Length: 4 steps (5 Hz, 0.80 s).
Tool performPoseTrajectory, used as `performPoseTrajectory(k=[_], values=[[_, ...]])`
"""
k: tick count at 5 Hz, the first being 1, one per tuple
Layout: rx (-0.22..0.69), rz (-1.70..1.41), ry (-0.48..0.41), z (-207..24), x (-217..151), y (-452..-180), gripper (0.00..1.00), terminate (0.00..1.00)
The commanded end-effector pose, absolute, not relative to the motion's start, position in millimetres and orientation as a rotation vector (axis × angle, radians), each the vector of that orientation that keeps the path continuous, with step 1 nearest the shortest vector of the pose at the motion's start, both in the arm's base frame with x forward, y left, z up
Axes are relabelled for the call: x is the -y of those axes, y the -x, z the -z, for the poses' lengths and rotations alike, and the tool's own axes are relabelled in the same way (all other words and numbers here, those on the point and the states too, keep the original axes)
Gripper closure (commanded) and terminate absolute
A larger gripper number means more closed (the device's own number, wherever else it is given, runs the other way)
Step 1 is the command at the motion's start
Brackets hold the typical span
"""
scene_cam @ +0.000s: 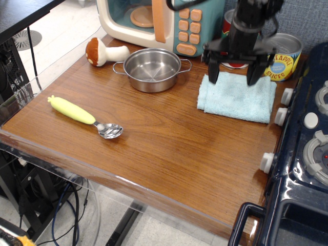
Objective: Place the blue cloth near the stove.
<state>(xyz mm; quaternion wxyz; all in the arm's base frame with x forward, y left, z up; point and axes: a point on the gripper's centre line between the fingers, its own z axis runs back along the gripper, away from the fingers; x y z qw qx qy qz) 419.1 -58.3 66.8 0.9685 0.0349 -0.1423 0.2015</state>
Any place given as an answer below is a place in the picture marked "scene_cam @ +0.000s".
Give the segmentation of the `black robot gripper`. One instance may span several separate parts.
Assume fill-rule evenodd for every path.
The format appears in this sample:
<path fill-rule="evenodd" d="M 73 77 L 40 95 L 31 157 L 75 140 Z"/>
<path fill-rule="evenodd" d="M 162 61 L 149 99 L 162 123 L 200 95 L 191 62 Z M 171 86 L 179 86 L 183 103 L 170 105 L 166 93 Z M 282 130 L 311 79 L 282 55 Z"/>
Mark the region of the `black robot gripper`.
<path fill-rule="evenodd" d="M 209 81 L 216 84 L 220 63 L 249 64 L 247 70 L 248 86 L 255 85 L 262 77 L 277 51 L 258 36 L 264 24 L 272 20 L 277 33 L 279 24 L 276 13 L 284 1 L 238 1 L 235 7 L 229 33 L 226 37 L 204 44 L 202 61 L 208 65 Z"/>

